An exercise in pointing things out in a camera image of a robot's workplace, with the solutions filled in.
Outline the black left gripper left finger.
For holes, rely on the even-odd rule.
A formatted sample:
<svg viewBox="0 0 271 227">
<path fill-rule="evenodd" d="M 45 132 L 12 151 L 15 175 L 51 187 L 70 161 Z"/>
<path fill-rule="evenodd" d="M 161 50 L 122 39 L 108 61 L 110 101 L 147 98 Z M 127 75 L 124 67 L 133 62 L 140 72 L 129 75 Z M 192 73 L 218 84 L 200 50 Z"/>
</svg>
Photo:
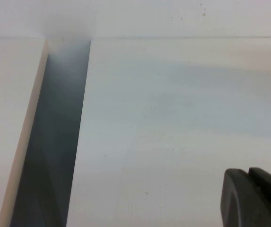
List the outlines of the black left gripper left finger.
<svg viewBox="0 0 271 227">
<path fill-rule="evenodd" d="M 270 203 L 241 169 L 225 171 L 220 210 L 225 227 L 271 227 Z"/>
</svg>

